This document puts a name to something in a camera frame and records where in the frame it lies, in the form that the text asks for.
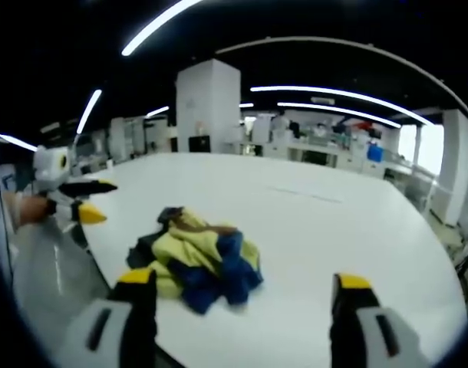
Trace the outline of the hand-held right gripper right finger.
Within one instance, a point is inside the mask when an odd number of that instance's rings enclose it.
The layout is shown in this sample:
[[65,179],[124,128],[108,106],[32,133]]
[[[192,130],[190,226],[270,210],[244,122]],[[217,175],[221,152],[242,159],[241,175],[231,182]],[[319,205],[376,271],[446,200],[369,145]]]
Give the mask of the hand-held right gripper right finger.
[[329,337],[332,367],[430,366],[415,330],[357,275],[334,275]]

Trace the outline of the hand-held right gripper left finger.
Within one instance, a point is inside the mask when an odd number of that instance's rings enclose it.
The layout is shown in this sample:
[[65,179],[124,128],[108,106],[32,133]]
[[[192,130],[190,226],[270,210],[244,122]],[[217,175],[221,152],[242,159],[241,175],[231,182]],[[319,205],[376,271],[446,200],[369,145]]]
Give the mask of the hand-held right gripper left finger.
[[64,335],[63,366],[154,367],[156,279],[151,268],[133,269],[85,307]]

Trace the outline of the person's left hand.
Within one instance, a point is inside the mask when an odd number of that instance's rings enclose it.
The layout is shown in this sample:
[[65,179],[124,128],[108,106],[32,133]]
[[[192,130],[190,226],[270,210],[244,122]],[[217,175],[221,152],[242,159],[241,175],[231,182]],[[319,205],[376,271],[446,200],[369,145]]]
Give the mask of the person's left hand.
[[27,224],[38,223],[48,216],[50,204],[45,197],[4,191],[2,198],[14,230]]

